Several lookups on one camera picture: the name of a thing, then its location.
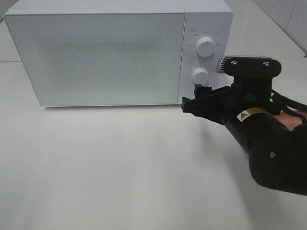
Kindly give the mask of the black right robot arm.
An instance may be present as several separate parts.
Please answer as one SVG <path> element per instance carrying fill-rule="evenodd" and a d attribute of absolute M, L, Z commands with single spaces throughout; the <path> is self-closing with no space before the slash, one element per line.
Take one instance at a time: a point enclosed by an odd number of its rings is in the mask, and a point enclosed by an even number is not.
<path fill-rule="evenodd" d="M 249 157 L 261 186 L 307 193 L 307 111 L 305 104 L 272 89 L 270 78 L 236 77 L 216 90 L 196 85 L 194 99 L 183 98 L 183 112 L 227 128 Z"/>

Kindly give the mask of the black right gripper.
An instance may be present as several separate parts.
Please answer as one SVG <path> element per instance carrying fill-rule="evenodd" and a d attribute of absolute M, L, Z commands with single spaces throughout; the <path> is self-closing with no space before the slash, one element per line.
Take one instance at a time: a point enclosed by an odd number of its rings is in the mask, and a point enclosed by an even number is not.
<path fill-rule="evenodd" d="M 272 78 L 235 77 L 231 86 L 212 90 L 211 86 L 195 84 L 194 99 L 182 98 L 181 109 L 196 117 L 211 119 L 223 125 L 222 119 L 238 115 L 245 109 L 263 108 L 271 115 L 281 109 L 271 102 Z"/>

